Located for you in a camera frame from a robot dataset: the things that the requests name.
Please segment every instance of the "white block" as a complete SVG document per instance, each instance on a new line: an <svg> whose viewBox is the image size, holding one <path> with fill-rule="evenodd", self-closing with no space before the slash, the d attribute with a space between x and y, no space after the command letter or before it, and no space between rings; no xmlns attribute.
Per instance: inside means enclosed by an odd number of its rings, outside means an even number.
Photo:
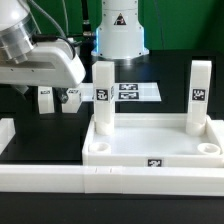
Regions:
<svg viewBox="0 0 224 224"><path fill-rule="evenodd" d="M96 132L110 135L114 131L114 62L98 61L93 65L94 120Z"/></svg>
<svg viewBox="0 0 224 224"><path fill-rule="evenodd" d="M54 97L51 87L38 87L38 105L40 114L54 113Z"/></svg>
<svg viewBox="0 0 224 224"><path fill-rule="evenodd" d="M68 101L62 104L63 113L77 113L82 103L82 93L80 89L68 89Z"/></svg>
<svg viewBox="0 0 224 224"><path fill-rule="evenodd" d="M205 132L211 61L192 61L186 132L200 136Z"/></svg>
<svg viewBox="0 0 224 224"><path fill-rule="evenodd" d="M124 194L224 196L224 172L210 168L123 169Z"/></svg>
<svg viewBox="0 0 224 224"><path fill-rule="evenodd" d="M0 154L15 135L13 119L1 119L0 121Z"/></svg>
<svg viewBox="0 0 224 224"><path fill-rule="evenodd" d="M122 193L122 167L86 167L85 193Z"/></svg>
<svg viewBox="0 0 224 224"><path fill-rule="evenodd" d="M0 165L0 191L84 193L83 167Z"/></svg>

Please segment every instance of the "white cylinder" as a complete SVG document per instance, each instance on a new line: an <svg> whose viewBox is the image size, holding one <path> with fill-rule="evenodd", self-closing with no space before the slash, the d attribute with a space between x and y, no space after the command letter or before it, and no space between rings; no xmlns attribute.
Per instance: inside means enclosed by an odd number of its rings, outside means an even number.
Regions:
<svg viewBox="0 0 224 224"><path fill-rule="evenodd" d="M102 23L96 33L94 56L114 60L149 53L144 46L144 28L138 21L137 0L103 0Z"/></svg>

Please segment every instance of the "white post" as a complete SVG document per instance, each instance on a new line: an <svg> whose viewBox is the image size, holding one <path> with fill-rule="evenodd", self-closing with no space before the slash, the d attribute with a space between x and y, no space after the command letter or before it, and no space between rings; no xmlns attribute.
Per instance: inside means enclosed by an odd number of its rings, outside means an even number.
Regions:
<svg viewBox="0 0 224 224"><path fill-rule="evenodd" d="M93 65L94 120L96 132L114 132L114 62L98 61Z"/></svg>
<svg viewBox="0 0 224 224"><path fill-rule="evenodd" d="M204 134L207 116L211 61L192 61L186 132Z"/></svg>

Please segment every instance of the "white robot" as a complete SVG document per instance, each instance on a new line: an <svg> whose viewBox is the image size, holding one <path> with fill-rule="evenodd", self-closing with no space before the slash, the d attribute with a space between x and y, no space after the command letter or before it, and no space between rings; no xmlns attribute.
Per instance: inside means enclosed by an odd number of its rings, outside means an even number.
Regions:
<svg viewBox="0 0 224 224"><path fill-rule="evenodd" d="M93 56L131 60L149 54L138 21L138 0L102 0L102 22L96 31Z"/></svg>
<svg viewBox="0 0 224 224"><path fill-rule="evenodd" d="M0 1L0 83L77 87L85 69L63 40L33 43L26 0Z"/></svg>

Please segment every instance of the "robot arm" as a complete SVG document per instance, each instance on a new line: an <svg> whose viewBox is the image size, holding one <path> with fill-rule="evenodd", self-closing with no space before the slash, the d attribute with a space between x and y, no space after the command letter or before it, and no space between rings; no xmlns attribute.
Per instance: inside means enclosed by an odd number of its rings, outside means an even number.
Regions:
<svg viewBox="0 0 224 224"><path fill-rule="evenodd" d="M35 34L25 0L0 2L0 83L14 85L78 86L85 69L70 46L61 40L33 43Z"/></svg>

